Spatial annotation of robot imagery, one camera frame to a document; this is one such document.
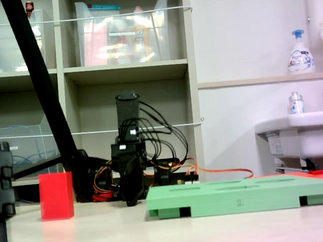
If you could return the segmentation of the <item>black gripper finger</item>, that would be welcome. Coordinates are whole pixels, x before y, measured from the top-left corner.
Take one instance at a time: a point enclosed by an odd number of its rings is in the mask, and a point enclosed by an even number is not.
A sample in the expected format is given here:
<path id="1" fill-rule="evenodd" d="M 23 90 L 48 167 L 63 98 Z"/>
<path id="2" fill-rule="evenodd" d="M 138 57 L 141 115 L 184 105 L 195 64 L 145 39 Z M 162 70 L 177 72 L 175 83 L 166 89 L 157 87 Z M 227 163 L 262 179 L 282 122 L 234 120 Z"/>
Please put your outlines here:
<path id="1" fill-rule="evenodd" d="M 120 159 L 118 172 L 120 174 L 120 194 L 127 206 L 135 206 L 142 196 L 144 186 L 143 164 L 140 157 Z"/>

